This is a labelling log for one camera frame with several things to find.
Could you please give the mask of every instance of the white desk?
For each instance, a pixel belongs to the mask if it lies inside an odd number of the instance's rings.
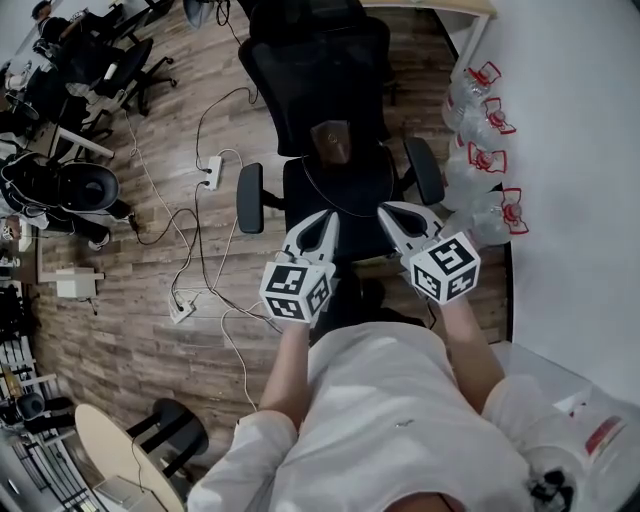
[[[182,499],[162,470],[104,412],[93,405],[79,405],[76,429],[87,455],[105,480],[119,476],[136,485],[141,484],[153,492],[167,512],[184,512]]]
[[[110,149],[100,146],[95,142],[85,139],[84,137],[70,132],[65,128],[60,128],[52,123],[48,123],[44,128],[38,131],[34,141],[28,145],[27,149],[41,155],[52,156],[55,153],[55,148],[60,139],[73,142],[78,146],[87,148],[89,151],[107,158],[113,158],[115,155],[115,153]]]
[[[489,19],[497,14],[495,7],[491,5],[489,0],[362,0],[362,5],[365,7],[436,9],[475,16],[466,42],[463,45],[462,51],[459,52],[458,60],[451,73],[452,79],[462,73],[468,66]]]

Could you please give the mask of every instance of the office chair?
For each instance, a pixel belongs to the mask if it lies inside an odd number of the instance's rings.
[[[440,170],[424,140],[405,140],[411,168],[402,179],[382,145],[389,138],[379,73],[387,58],[384,29],[365,18],[340,30],[242,44],[240,61],[267,104],[278,154],[294,157],[284,165],[283,198],[262,189],[259,163],[242,169],[237,213],[243,232],[262,232],[263,205],[284,211],[287,230],[332,209],[340,216],[335,261],[351,262],[393,252],[378,222],[380,203],[403,200],[416,182],[424,204],[443,199]],[[330,120],[349,124],[351,157],[344,165],[323,168],[310,130]]]
[[[77,133],[88,140],[95,140],[99,136],[110,137],[113,130],[110,128],[98,129],[98,122],[103,116],[110,116],[107,110],[101,110],[91,120],[87,120],[90,113],[87,109],[89,103],[82,96],[74,96],[66,88],[64,78],[55,69],[42,71],[36,69],[25,89],[25,102],[30,105],[43,120],[48,120],[61,128]],[[54,159],[66,155],[73,143],[61,140],[55,148]],[[76,160],[85,151],[85,158],[89,160],[88,151],[85,148],[78,149]]]
[[[149,108],[144,99],[147,89],[152,85],[165,82],[169,82],[171,87],[178,85],[178,81],[171,77],[156,78],[154,76],[165,62],[169,65],[173,64],[171,57],[162,57],[149,71],[142,71],[147,60],[149,60],[152,48],[153,39],[145,39],[129,48],[118,62],[118,69],[114,75],[109,80],[102,79],[94,87],[94,92],[99,96],[115,98],[118,92],[126,90],[132,82],[135,82],[134,87],[127,93],[120,107],[124,110],[129,110],[129,101],[137,96],[138,112],[140,115],[147,116]]]
[[[45,56],[66,83],[89,85],[99,96],[115,98],[120,91],[127,90],[135,82],[120,106],[129,110],[129,101],[137,96],[138,110],[141,115],[146,116],[149,113],[144,101],[147,89],[164,82],[169,82],[172,87],[178,85],[178,81],[171,77],[154,76],[165,62],[173,64],[170,57],[163,57],[146,72],[142,70],[149,60],[152,48],[153,39],[145,39],[122,51],[103,43],[92,34],[82,33],[67,41],[59,51],[45,52]],[[106,80],[107,70],[114,63],[118,67],[113,76]]]
[[[0,168],[0,189],[11,208],[27,217],[62,208],[70,213],[105,210],[120,185],[108,168],[91,163],[59,165],[37,153],[9,157]]]
[[[377,32],[385,58],[379,59],[380,78],[384,91],[396,104],[397,81],[389,53],[390,31],[387,25],[367,17],[359,0],[262,0],[251,11],[249,35],[256,41],[277,43],[292,36],[326,33],[365,24]]]

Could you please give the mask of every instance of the desk leg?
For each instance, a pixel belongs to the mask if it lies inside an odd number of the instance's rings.
[[[91,142],[90,140],[85,139],[84,137],[80,137],[75,133],[70,132],[69,130],[65,130],[64,128],[60,128],[58,130],[58,136],[62,139],[73,142],[74,144],[78,144],[83,148],[87,148],[89,151],[93,153],[97,153],[98,155],[106,156],[107,158],[113,158],[115,153],[110,149],[100,146],[95,142]]]
[[[464,50],[458,56],[458,60],[456,61],[456,65],[453,68],[453,72],[451,73],[451,80],[456,79],[460,74],[467,68],[469,65],[469,61],[471,57],[473,57],[474,52],[476,51],[476,47],[480,42],[480,38],[482,37],[482,33],[484,29],[487,27],[487,23],[489,21],[488,15],[476,16],[471,24],[471,30],[469,32],[469,36],[467,37],[467,41],[464,45]]]

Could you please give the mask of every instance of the white tabletop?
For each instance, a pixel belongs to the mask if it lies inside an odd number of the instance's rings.
[[[76,428],[89,458],[105,480],[119,476],[136,485],[141,484],[153,492],[167,512],[184,512],[182,499],[164,473],[104,412],[93,405],[79,405]]]

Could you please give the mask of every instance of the black cable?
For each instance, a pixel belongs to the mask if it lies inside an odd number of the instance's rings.
[[[133,455],[133,458],[135,459],[136,464],[138,465],[138,487],[140,487],[140,492],[144,494],[144,489],[142,488],[142,464],[140,464],[140,461],[138,460],[138,456],[136,455],[136,452],[133,449],[136,443],[137,437],[138,436],[131,438],[131,455]]]
[[[441,493],[438,493],[438,496],[440,496],[440,499],[444,502],[444,504],[447,506],[447,508],[449,510],[451,510],[451,512],[455,512],[455,510],[453,510],[451,508],[451,505],[449,505],[449,502],[447,500],[444,499],[444,496]]]
[[[224,27],[225,25],[228,25],[229,29],[231,30],[231,33],[233,34],[233,38],[238,43],[238,46],[240,46],[242,43],[240,42],[240,39],[238,39],[238,36],[236,36],[236,33],[233,30],[233,27],[231,26],[231,22],[229,21],[230,9],[231,9],[230,0],[218,0],[218,6],[216,7],[216,23],[218,24],[219,27]]]
[[[214,289],[211,286],[211,283],[209,283],[209,276],[207,274],[207,268],[206,268],[206,265],[205,265],[205,262],[204,262],[204,249],[202,247],[202,228],[200,226],[200,209],[199,209],[199,206],[198,206],[198,189],[200,188],[200,185],[205,185],[206,183],[207,183],[206,181],[201,181],[200,183],[198,183],[198,185],[196,185],[196,191],[195,191],[195,194],[194,194],[194,197],[193,197],[195,210],[196,210],[196,225],[198,226],[196,232],[198,234],[198,243],[199,243],[199,246],[200,246],[200,263],[201,263],[201,266],[202,266],[202,277],[203,277],[203,280],[204,280],[204,284],[206,285],[206,287],[209,290],[209,292],[211,294],[215,295],[216,297],[218,297],[228,308],[232,308],[232,309],[235,309],[236,311],[240,311],[240,312],[245,312],[246,314],[248,314],[249,316],[251,316],[253,318],[264,320],[273,329],[275,329],[276,331],[282,333],[282,331],[280,331],[280,329],[278,329],[277,327],[275,327],[271,323],[271,321],[270,321],[270,319],[268,317],[266,317],[264,315],[260,315],[258,313],[251,313],[251,312],[245,311],[240,306],[235,304],[232,300],[227,299],[218,290]]]
[[[389,191],[389,199],[386,199],[386,201],[391,201],[391,199],[393,199],[393,189],[396,186],[396,179],[395,179],[395,174],[394,174],[394,167],[393,167],[393,160],[391,159],[391,156],[388,153],[387,148],[385,148],[383,146],[383,150],[385,152],[385,154],[387,155],[387,159],[389,160],[389,170],[391,172],[391,187],[390,187],[390,191]],[[371,215],[362,215],[360,213],[353,213],[350,212],[349,210],[347,210],[346,208],[343,208],[340,205],[337,205],[336,203],[334,203],[331,199],[329,199],[324,192],[322,192],[322,190],[320,190],[320,187],[318,187],[318,185],[316,184],[316,182],[313,180],[313,178],[311,177],[311,173],[309,172],[309,169],[307,169],[307,165],[304,163],[305,160],[305,156],[301,157],[302,160],[302,168],[304,169],[305,174],[307,175],[307,179],[309,180],[309,183],[311,183],[311,185],[313,186],[313,188],[316,189],[316,192],[318,194],[320,194],[320,196],[322,197],[322,199],[324,199],[327,203],[329,203],[331,206],[333,206],[334,208],[336,208],[337,210],[340,210],[343,213],[346,213],[347,215],[351,215],[352,217],[358,217],[360,219],[371,219],[373,217],[377,217],[378,213],[373,213]]]
[[[135,220],[133,218],[129,218],[129,222],[131,224],[131,228],[133,229],[133,232],[136,234],[136,238],[138,239],[138,243],[142,244],[142,245],[155,245],[157,244],[160,240],[162,240],[162,238],[167,234],[167,232],[169,231],[169,228],[171,227],[171,225],[173,224],[173,219],[176,218],[176,216],[182,212],[189,212],[194,219],[196,219],[196,232],[193,235],[193,240],[191,241],[191,244],[189,245],[189,252],[187,253],[187,260],[189,260],[189,258],[191,258],[191,255],[193,253],[193,248],[196,245],[196,240],[198,239],[198,234],[200,231],[200,223],[198,222],[198,217],[196,216],[196,214],[193,212],[193,210],[191,208],[180,208],[178,211],[176,211],[171,218],[169,219],[169,222],[167,222],[167,226],[164,228],[164,230],[162,231],[162,233],[160,233],[160,236],[158,238],[156,238],[155,240],[151,241],[151,242],[145,242],[140,238],[140,229],[138,224],[135,222]],[[180,304],[178,304],[178,301],[176,300],[176,291],[175,291],[175,287],[176,284],[178,282],[178,277],[180,276],[180,274],[176,274],[175,279],[173,280],[173,282],[171,283],[171,289],[169,291],[169,293],[171,294],[171,298],[173,299],[173,302],[176,304],[176,306],[178,307],[178,309],[180,311],[182,311]]]
[[[164,235],[167,234],[167,231],[169,231],[169,228],[171,227],[171,224],[173,223],[173,219],[175,219],[178,216],[178,214],[180,214],[182,212],[189,212],[191,215],[193,215],[193,218],[196,219],[196,221],[198,220],[197,217],[196,217],[196,214],[193,213],[193,210],[191,208],[180,208],[176,213],[174,213],[171,216],[171,218],[169,219],[169,222],[167,223],[167,227],[164,228],[164,230],[162,231],[160,236],[158,238],[156,238],[153,242],[144,242],[144,241],[142,241],[142,239],[140,238],[140,232],[139,232],[138,226],[135,225],[133,227],[133,231],[136,234],[136,238],[138,239],[138,243],[140,243],[142,245],[155,245],[155,244],[157,244],[160,240],[162,240]]]
[[[432,330],[435,327],[436,322],[438,321],[438,317],[433,312],[433,309],[431,309],[431,303],[429,301],[427,301],[427,309],[429,310],[429,314],[431,315],[431,318],[433,319],[433,322],[431,322],[431,325],[429,326],[429,330]]]
[[[202,162],[200,161],[200,130],[202,129],[202,122],[204,121],[204,117],[209,113],[209,110],[215,107],[218,103],[220,103],[223,100],[226,100],[229,96],[231,96],[233,93],[238,91],[247,91],[247,93],[249,94],[249,98],[248,98],[249,105],[255,105],[256,101],[258,101],[257,91],[256,91],[256,97],[253,98],[253,100],[251,100],[251,89],[249,89],[246,86],[236,87],[233,91],[228,92],[218,101],[209,105],[207,110],[205,110],[202,116],[200,116],[200,121],[198,122],[198,131],[196,132],[196,169],[198,169],[199,171],[205,171],[205,172],[207,171],[206,167],[201,167]]]

